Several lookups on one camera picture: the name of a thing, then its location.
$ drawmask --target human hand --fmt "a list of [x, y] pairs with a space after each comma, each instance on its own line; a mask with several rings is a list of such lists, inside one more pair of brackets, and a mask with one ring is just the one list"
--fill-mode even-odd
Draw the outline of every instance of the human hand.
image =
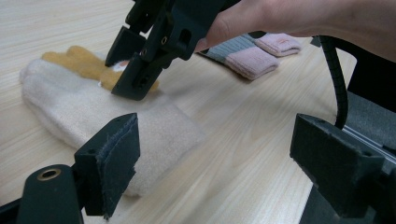
[[253, 31], [294, 36], [317, 35], [319, 27], [336, 13], [334, 2], [338, 1], [241, 0], [219, 13], [195, 51]]

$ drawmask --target black plastic bracket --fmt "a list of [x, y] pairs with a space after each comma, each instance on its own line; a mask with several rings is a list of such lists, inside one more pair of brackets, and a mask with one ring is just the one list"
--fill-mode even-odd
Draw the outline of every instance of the black plastic bracket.
[[22, 197], [0, 207], [0, 223], [83, 223], [113, 215], [140, 156], [137, 115], [111, 120], [75, 154], [76, 163], [51, 165], [26, 179]]
[[396, 170], [384, 173], [377, 151], [325, 120], [298, 114], [290, 156], [339, 217], [364, 217], [371, 206], [378, 223], [396, 223]]

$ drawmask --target screw hole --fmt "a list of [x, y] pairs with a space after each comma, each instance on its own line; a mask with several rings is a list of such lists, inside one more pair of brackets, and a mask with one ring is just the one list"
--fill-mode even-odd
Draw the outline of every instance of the screw hole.
[[168, 37], [164, 36], [163, 39], [161, 40], [161, 44], [162, 45], [166, 44], [166, 41], [168, 41]]
[[46, 171], [41, 172], [41, 174], [38, 175], [37, 179], [40, 181], [47, 181], [55, 178], [61, 173], [60, 169], [49, 169]]

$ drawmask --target light wood surface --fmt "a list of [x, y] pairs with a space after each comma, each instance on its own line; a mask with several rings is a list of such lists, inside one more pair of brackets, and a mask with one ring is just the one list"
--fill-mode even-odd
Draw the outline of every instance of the light wood surface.
[[[75, 150], [46, 131], [21, 99], [20, 70], [46, 51], [80, 45], [107, 53], [130, 0], [0, 2], [0, 204], [21, 197], [25, 178], [74, 163]], [[253, 82], [198, 55], [174, 60], [160, 88], [199, 124], [206, 140], [150, 195], [123, 197], [109, 223], [298, 223], [311, 188], [290, 158], [296, 113], [334, 122], [336, 103], [321, 49], [280, 59]], [[340, 59], [349, 80], [355, 60]], [[105, 223], [85, 217], [86, 223]]]

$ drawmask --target finger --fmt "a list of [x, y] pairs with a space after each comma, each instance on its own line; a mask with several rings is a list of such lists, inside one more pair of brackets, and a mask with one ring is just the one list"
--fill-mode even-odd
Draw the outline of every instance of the finger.
[[213, 21], [204, 39], [198, 41], [195, 51], [211, 48], [236, 36], [256, 31], [256, 12], [252, 6], [247, 6], [246, 1], [241, 1], [219, 13]]

